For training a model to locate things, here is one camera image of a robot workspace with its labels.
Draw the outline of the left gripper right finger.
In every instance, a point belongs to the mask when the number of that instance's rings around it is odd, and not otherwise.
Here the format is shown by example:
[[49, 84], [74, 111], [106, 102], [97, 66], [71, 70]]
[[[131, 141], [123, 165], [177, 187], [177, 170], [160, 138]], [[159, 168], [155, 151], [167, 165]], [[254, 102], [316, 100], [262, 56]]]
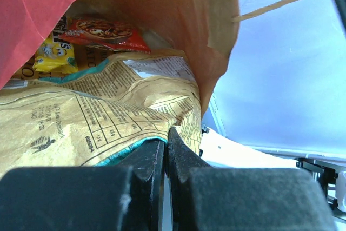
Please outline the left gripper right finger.
[[336, 230], [320, 185], [303, 169], [214, 168], [175, 128], [167, 144], [173, 230]]

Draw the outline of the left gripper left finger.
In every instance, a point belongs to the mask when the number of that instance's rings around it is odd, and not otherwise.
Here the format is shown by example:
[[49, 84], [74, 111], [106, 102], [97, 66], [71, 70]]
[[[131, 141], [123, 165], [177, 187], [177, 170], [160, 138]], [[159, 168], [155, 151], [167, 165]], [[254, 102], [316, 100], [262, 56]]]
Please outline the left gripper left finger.
[[1, 179], [1, 230], [161, 230], [164, 148], [115, 166], [26, 167]]

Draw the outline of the gold snack bag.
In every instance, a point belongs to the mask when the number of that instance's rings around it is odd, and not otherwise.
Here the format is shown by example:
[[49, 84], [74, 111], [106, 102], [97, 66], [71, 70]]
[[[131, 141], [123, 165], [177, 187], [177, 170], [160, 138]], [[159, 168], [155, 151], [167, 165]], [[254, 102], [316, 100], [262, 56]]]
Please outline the gold snack bag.
[[65, 78], [10, 80], [1, 90], [1, 173], [101, 166], [175, 128], [195, 153], [199, 91], [184, 52], [123, 52]]

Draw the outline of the red cookie snack packet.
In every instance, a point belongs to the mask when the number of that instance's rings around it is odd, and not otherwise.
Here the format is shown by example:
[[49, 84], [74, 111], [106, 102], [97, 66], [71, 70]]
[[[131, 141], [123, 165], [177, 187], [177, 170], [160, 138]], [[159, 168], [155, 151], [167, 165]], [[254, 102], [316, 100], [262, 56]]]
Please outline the red cookie snack packet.
[[110, 22], [91, 17], [73, 18], [66, 31], [59, 37], [73, 44], [113, 52], [151, 52], [140, 31], [124, 22]]

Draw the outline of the red brown paper bag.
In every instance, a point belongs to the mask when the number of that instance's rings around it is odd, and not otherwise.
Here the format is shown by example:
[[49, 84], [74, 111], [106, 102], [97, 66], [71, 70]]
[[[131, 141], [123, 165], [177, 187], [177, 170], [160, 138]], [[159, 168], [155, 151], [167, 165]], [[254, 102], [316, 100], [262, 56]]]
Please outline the red brown paper bag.
[[241, 15], [238, 0], [1, 0], [1, 85], [34, 54], [68, 10], [96, 12], [150, 29], [187, 55], [206, 110], [226, 72], [239, 24], [298, 0]]

